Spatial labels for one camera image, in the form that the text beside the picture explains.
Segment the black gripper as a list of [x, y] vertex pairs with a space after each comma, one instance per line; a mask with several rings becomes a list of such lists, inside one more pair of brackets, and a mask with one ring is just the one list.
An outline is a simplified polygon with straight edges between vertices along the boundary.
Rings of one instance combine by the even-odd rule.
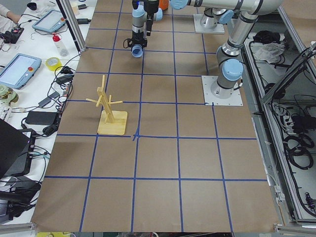
[[123, 48], [127, 49], [127, 48], [133, 48], [136, 45], [141, 46], [141, 48], [145, 48], [147, 47], [147, 39], [146, 38], [137, 38], [137, 37], [132, 37], [132, 38], [126, 38], [123, 41]]

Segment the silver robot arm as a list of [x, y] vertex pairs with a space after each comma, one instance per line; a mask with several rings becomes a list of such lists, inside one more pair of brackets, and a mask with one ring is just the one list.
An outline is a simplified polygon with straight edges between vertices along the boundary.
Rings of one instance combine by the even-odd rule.
[[[171, 0], [173, 9], [180, 10], [186, 6], [205, 7], [212, 10], [211, 16], [219, 23], [226, 22], [227, 13], [240, 11], [237, 23], [234, 26], [222, 50], [229, 56], [237, 56], [255, 24], [259, 15], [266, 15], [275, 11], [283, 1], [281, 0]], [[158, 0], [133, 0], [132, 6], [132, 38], [123, 42], [124, 48], [137, 49], [142, 55], [147, 46], [147, 36], [151, 35], [152, 25], [162, 19], [162, 9], [158, 7]]]
[[216, 56], [220, 75], [211, 86], [213, 95], [220, 99], [227, 99], [234, 90], [235, 83], [243, 73], [243, 65], [237, 60], [240, 49], [248, 36], [258, 16], [275, 11], [283, 1], [281, 0], [171, 0], [172, 8], [180, 10], [186, 6], [205, 7], [211, 10], [216, 20], [216, 12], [223, 14], [224, 10], [239, 10], [240, 14], [226, 43], [218, 48]]

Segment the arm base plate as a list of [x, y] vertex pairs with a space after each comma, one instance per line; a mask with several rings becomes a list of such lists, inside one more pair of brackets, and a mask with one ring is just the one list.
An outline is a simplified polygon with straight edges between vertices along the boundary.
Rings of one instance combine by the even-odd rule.
[[195, 32], [200, 34], [224, 34], [223, 24], [219, 24], [214, 17], [204, 14], [194, 14]]
[[243, 106], [240, 90], [223, 89], [217, 83], [217, 76], [202, 76], [204, 103], [209, 106]]

